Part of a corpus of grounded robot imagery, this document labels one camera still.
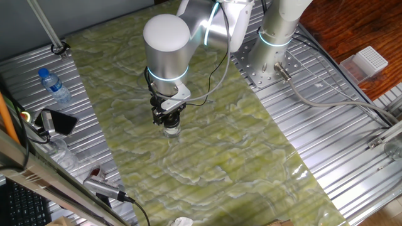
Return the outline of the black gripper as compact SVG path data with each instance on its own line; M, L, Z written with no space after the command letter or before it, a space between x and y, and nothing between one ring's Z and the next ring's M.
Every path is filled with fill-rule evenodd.
M186 108L185 102L166 100L157 96L151 97L150 104L152 105L153 124L157 126L179 124L180 113Z

